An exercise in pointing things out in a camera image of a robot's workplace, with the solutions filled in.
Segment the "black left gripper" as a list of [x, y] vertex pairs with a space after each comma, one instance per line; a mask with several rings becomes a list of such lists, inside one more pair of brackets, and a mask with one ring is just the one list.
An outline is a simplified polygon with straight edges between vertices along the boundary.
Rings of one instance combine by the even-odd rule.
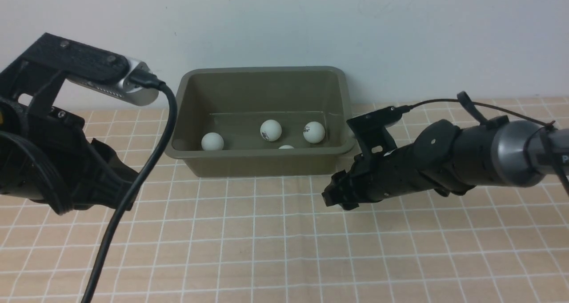
[[33, 115], [1, 101], [1, 194], [46, 204], [56, 214], [116, 209], [138, 177], [114, 149], [84, 135], [85, 119], [52, 107]]

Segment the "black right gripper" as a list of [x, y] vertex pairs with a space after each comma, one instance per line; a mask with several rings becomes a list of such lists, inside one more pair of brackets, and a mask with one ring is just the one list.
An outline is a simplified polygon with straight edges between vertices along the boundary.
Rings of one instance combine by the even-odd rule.
[[321, 195], [325, 206], [351, 211], [361, 204], [426, 191], [426, 171], [427, 156], [413, 145], [376, 152], [371, 159], [364, 159], [360, 153], [354, 156], [349, 170], [332, 175]]

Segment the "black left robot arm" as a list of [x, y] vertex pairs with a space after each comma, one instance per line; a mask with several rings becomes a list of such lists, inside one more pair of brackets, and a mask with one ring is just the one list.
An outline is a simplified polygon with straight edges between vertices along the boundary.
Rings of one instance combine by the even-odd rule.
[[88, 140], [81, 116], [46, 115], [1, 101], [1, 194], [47, 204], [59, 215], [101, 205], [115, 209], [138, 172], [106, 143]]

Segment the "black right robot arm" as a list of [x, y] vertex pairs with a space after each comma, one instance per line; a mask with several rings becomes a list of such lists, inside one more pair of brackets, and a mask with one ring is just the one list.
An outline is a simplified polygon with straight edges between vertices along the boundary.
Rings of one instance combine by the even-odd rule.
[[414, 143], [358, 155], [333, 175], [325, 205], [350, 211], [362, 203], [433, 190], [462, 196], [476, 186], [532, 187], [549, 174], [568, 174], [568, 130], [526, 120], [461, 129], [429, 125]]

